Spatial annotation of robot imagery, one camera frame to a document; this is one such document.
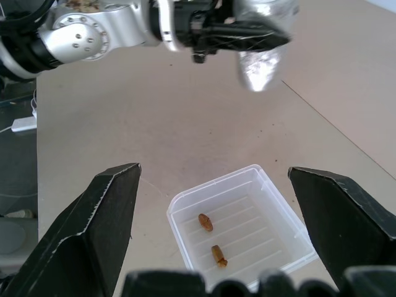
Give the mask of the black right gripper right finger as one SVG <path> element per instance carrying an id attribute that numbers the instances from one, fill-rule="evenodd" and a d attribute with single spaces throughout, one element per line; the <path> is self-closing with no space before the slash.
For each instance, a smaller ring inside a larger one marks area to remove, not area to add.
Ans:
<path id="1" fill-rule="evenodd" d="M 340 291 L 395 291 L 395 215 L 349 177 L 291 167 L 319 258 Z"/>

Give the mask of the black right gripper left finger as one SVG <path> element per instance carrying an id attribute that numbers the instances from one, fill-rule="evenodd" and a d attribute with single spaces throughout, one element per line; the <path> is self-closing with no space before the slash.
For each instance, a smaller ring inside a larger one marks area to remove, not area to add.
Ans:
<path id="1" fill-rule="evenodd" d="M 66 207 L 1 296 L 112 296 L 131 237 L 138 163 L 109 168 Z"/>

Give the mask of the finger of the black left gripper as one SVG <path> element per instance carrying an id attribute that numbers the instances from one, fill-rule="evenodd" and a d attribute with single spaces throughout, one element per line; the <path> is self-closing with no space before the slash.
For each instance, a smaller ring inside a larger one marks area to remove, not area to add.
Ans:
<path id="1" fill-rule="evenodd" d="M 234 19 L 234 0 L 219 0 L 214 1 L 212 6 L 212 15 L 214 21 L 224 23 L 226 19 Z"/>
<path id="2" fill-rule="evenodd" d="M 269 19 L 234 21 L 230 24 L 214 19 L 204 22 L 204 44 L 209 51 L 260 53 L 274 50 L 290 41 L 290 34 Z"/>

